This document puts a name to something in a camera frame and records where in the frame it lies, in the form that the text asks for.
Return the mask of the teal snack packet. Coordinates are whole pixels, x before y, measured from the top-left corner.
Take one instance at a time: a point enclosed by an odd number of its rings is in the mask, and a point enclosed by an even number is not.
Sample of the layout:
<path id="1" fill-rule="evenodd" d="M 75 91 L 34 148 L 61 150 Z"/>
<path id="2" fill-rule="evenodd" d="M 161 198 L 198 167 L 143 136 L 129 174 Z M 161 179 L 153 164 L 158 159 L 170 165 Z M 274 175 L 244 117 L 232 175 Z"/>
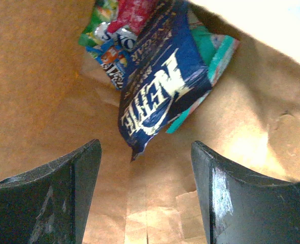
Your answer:
<path id="1" fill-rule="evenodd" d="M 228 35 L 213 34 L 205 26 L 197 26 L 191 33 L 208 66 L 208 79 L 214 86 L 227 68 L 240 41 Z"/>

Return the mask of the red snack packet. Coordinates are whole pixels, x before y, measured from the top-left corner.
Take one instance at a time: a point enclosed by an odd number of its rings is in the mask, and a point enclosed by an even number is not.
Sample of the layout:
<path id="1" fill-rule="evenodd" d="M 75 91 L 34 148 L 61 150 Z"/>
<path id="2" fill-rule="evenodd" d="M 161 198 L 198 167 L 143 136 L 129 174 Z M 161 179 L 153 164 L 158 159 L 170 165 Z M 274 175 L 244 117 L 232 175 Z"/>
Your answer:
<path id="1" fill-rule="evenodd" d="M 154 11 L 157 2 L 154 0 L 125 0 L 118 1 L 118 14 L 116 20 L 111 21 L 107 31 L 111 34 L 124 26 L 139 35 L 144 28 L 145 22 Z"/>

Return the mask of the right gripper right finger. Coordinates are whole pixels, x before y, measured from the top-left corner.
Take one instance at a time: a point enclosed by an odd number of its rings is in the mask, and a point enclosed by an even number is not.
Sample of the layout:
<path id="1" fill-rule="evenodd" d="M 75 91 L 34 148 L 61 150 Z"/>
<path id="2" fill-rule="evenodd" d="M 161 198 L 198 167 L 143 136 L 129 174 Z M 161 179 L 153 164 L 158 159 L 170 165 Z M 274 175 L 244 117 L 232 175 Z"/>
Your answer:
<path id="1" fill-rule="evenodd" d="M 300 181 L 260 174 L 200 141 L 191 161 L 208 243 L 300 243 Z"/>

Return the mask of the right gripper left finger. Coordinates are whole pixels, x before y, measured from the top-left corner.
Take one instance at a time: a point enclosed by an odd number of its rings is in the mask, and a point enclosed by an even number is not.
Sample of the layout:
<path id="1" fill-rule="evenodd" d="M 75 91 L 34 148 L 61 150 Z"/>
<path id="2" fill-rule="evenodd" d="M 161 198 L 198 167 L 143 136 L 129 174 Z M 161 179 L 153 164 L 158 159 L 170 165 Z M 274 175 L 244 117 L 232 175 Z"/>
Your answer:
<path id="1" fill-rule="evenodd" d="M 101 157 L 94 139 L 0 181 L 0 243 L 81 243 Z"/>

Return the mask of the brown paper bag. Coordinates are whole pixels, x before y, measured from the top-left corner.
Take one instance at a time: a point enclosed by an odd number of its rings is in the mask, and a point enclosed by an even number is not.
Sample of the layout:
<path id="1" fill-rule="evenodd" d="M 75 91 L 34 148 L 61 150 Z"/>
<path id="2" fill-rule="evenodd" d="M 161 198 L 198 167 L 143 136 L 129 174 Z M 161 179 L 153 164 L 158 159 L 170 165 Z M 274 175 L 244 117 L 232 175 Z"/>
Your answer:
<path id="1" fill-rule="evenodd" d="M 77 43 L 92 6 L 0 1 L 0 180 L 100 140 L 84 243 L 205 243 L 196 140 L 262 174 L 300 180 L 300 1 L 195 1 L 211 32 L 240 45 L 204 102 L 134 162 L 117 127 L 119 93 Z"/>

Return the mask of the colourful small snack packet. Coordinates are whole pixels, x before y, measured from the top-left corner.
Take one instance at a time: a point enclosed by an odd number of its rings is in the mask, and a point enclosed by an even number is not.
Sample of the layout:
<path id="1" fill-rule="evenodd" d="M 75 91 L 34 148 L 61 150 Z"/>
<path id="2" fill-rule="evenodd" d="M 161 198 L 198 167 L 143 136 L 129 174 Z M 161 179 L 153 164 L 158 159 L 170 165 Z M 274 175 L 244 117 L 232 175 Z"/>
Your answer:
<path id="1" fill-rule="evenodd" d="M 114 33 L 109 24 L 116 20 L 119 1 L 95 1 L 90 21 L 82 31 L 79 44 L 95 59 L 110 78 L 114 87 L 123 87 L 127 58 L 137 36 L 126 25 Z"/>

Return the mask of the blue Kettle chips bag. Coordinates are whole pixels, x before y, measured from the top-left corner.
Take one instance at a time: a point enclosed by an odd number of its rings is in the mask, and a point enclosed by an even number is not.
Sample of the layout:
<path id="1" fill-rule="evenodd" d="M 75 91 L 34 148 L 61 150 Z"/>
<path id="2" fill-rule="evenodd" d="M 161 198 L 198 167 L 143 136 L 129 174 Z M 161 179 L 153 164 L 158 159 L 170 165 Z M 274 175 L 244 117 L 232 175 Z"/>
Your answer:
<path id="1" fill-rule="evenodd" d="M 212 87 L 187 12 L 187 1 L 159 1 L 127 60 L 118 129 L 132 159 Z"/>

